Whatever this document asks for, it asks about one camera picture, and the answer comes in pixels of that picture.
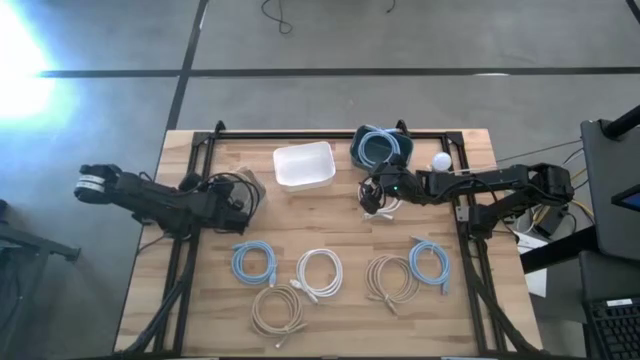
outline beige cable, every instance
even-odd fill
[[[283,327],[273,327],[267,324],[260,316],[260,307],[264,299],[270,295],[277,296],[284,300],[289,308],[289,317],[291,320]],[[258,293],[251,307],[251,324],[253,325],[253,329],[262,336],[280,337],[280,341],[276,344],[277,349],[287,340],[289,334],[300,331],[307,326],[306,323],[302,323],[302,304],[300,303],[300,298],[298,298],[295,290],[289,285],[276,285],[264,288]]]
[[[382,269],[388,262],[398,264],[405,274],[402,287],[394,294],[389,294],[382,287]],[[384,302],[389,308],[389,311],[396,316],[398,315],[398,312],[393,304],[402,304],[410,301],[416,296],[420,289],[420,283],[414,279],[411,274],[409,260],[397,255],[381,255],[373,259],[367,266],[367,270],[365,272],[365,283],[370,293],[367,298],[370,300]]]

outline concrete floor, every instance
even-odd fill
[[[390,0],[283,0],[295,27],[286,36],[262,16],[260,3],[212,1],[194,68],[640,63],[640,25],[622,0],[398,0],[391,14]],[[12,79],[34,69],[179,69],[197,4],[0,2],[0,28],[12,29],[0,32],[0,46],[10,49],[0,73]],[[77,264],[49,265],[21,358],[111,351],[141,229],[127,212],[79,203],[72,191],[85,163],[155,171],[176,83],[0,83],[0,198],[12,206],[10,220],[82,247]],[[621,115],[638,104],[639,89],[640,75],[192,79],[177,127],[211,129],[222,119],[232,129],[353,128],[402,118],[414,128],[489,128],[501,158],[578,139],[581,121]],[[576,148],[517,162],[559,163]],[[571,170],[583,166],[578,160]],[[587,187],[578,199],[588,202]],[[544,308],[536,305],[545,346],[575,353],[575,331],[563,330],[575,326],[554,326]],[[571,336],[554,345],[558,331]]]

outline wooden tabletop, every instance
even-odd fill
[[[461,131],[469,165],[472,168],[493,165],[495,158],[488,131]],[[192,135],[193,131],[167,132],[156,175],[158,182],[178,185],[186,172]],[[327,140],[331,145],[337,170],[331,186],[298,193],[284,192],[275,180],[273,151],[279,147],[313,141],[318,140],[216,141],[212,173],[247,166],[264,183],[267,196],[244,236],[220,235],[211,230],[202,232],[183,354],[474,355],[476,344],[451,205],[419,206],[405,203],[395,213],[392,222],[363,220],[356,189],[357,182],[366,173],[351,165],[349,140]],[[441,150],[437,140],[414,140],[410,169],[425,169],[433,155]],[[479,202],[491,201],[488,195],[477,198]],[[160,234],[158,228],[145,228],[140,245],[152,241]],[[379,255],[408,256],[413,246],[411,235],[435,241],[445,249],[451,261],[450,289],[445,296],[441,295],[439,286],[423,284],[410,303],[396,306],[399,315],[395,317],[382,303],[367,299],[364,271],[367,263]],[[295,278],[296,262],[310,249],[333,250],[344,267],[344,282],[336,296],[323,298],[319,305],[312,305],[300,293],[304,304],[304,321],[308,326],[302,332],[291,335],[280,349],[274,347],[277,339],[263,338],[251,327],[250,307],[256,294],[264,286],[246,286],[231,273],[232,245],[248,240],[264,240],[273,247],[278,258],[279,284],[288,283],[289,279]],[[500,306],[526,339],[541,347],[513,238],[496,234],[488,243]],[[162,240],[138,256],[116,350],[131,344],[157,310],[170,249],[171,240]],[[424,274],[439,274],[439,266],[435,255],[425,253],[421,256],[420,268]],[[244,267],[247,273],[262,273],[265,269],[264,255],[250,252]],[[389,290],[393,290],[401,284],[402,272],[395,265],[389,266],[387,270],[383,281]],[[314,257],[307,266],[307,281],[313,287],[328,284],[334,275],[329,259]],[[283,325],[287,320],[285,305],[277,298],[266,302],[263,314],[265,320],[273,325]],[[491,338],[486,311],[483,312],[483,318],[487,336]],[[173,339],[175,314],[170,320],[168,347]]]

